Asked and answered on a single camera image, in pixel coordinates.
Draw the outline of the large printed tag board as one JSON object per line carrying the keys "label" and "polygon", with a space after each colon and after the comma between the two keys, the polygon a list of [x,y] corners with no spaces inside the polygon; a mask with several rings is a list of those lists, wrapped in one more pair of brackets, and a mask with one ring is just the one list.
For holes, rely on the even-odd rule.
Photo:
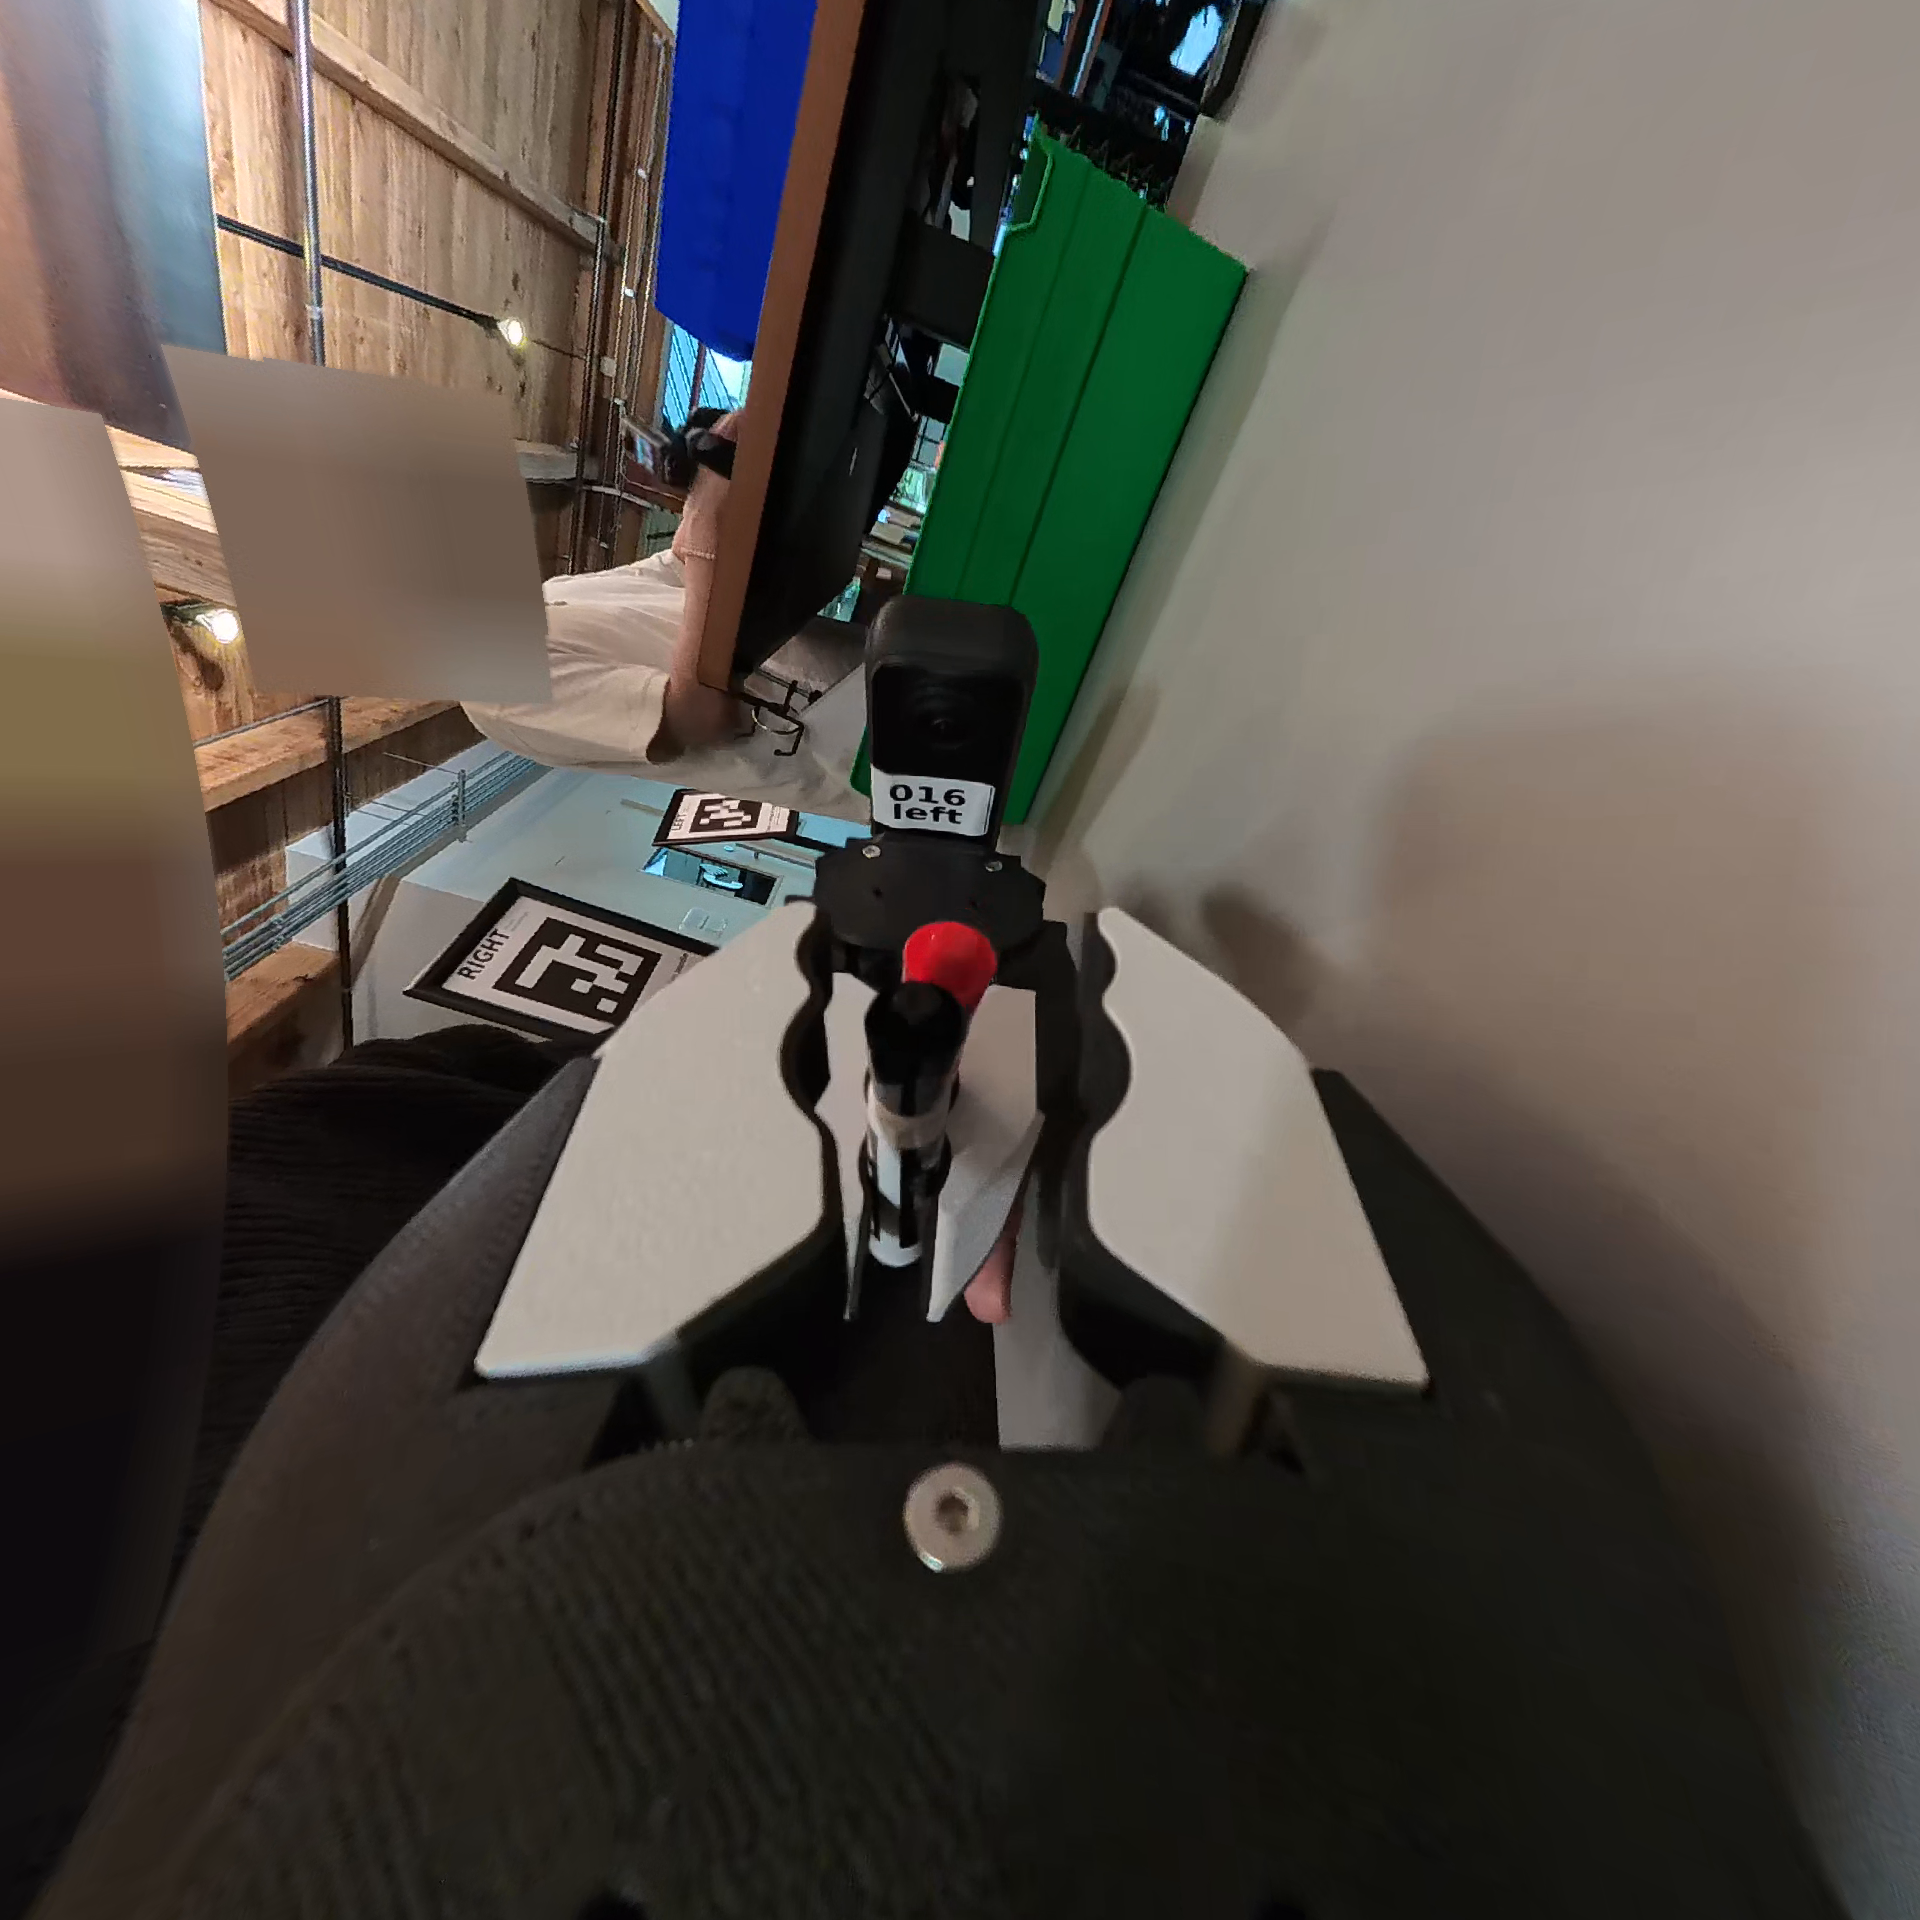
{"label": "large printed tag board", "polygon": [[609,1040],[717,946],[612,908],[508,881],[404,997],[553,1042]]}

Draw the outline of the small printed tag board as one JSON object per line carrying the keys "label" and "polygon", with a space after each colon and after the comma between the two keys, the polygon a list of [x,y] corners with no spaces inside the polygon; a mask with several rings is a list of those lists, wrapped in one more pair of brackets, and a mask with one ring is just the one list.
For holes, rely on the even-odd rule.
{"label": "small printed tag board", "polygon": [[725,792],[679,787],[657,831],[657,848],[715,848],[792,839],[801,827],[793,808],[740,801]]}

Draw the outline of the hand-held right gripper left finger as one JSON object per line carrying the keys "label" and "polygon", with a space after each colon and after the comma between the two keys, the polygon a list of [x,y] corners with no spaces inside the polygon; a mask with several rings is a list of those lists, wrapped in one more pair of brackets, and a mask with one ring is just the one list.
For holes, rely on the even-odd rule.
{"label": "hand-held right gripper left finger", "polygon": [[592,1082],[479,1345],[481,1379],[657,1360],[826,1227],[826,1138],[783,1044],[809,1009],[783,906],[637,1009]]}

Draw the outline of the brown edged table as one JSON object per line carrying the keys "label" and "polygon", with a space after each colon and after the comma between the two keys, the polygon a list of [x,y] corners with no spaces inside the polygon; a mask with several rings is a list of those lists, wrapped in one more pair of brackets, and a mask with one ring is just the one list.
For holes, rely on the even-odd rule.
{"label": "brown edged table", "polygon": [[743,691],[847,589],[975,343],[1044,7],[817,5],[698,640]]}

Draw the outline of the black dry erase marker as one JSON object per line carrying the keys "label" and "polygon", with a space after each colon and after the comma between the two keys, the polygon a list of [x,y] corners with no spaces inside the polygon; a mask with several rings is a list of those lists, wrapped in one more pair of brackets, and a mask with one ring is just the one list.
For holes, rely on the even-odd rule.
{"label": "black dry erase marker", "polygon": [[860,1235],[879,1266],[908,1268],[930,1257],[937,1237],[970,1017],[948,989],[904,980],[873,999],[863,1031],[868,1075],[858,1162]]}

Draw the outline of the red dry erase marker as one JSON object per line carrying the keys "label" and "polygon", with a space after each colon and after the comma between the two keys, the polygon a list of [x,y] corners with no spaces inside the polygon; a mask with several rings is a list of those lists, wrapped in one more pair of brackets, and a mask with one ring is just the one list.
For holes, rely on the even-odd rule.
{"label": "red dry erase marker", "polygon": [[900,980],[917,995],[917,1003],[932,1007],[943,995],[956,1011],[961,1036],[968,1036],[978,1003],[996,984],[999,953],[991,938],[956,920],[937,920],[914,928],[904,943]]}

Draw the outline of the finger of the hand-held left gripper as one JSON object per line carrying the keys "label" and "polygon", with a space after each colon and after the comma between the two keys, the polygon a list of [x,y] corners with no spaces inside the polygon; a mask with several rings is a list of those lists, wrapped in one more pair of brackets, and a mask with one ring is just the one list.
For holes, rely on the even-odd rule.
{"label": "finger of the hand-held left gripper", "polygon": [[841,1218],[863,1218],[867,1188],[860,1159],[868,1138],[871,1052],[863,1026],[826,1028],[828,1079],[817,1116],[828,1136],[828,1191]]}
{"label": "finger of the hand-held left gripper", "polygon": [[925,1321],[965,1305],[996,1248],[1019,1245],[1041,1148],[1037,997],[986,993],[957,1065],[946,1141],[948,1170],[936,1205]]}

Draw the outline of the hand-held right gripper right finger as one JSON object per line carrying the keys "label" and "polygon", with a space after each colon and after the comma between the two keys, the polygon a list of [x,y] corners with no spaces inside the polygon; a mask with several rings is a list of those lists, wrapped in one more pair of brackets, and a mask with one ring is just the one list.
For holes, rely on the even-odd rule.
{"label": "hand-held right gripper right finger", "polygon": [[1160,933],[1103,908],[1097,1011],[1128,1089],[1088,1155],[1096,1245],[1272,1377],[1427,1388],[1429,1370],[1308,1059]]}

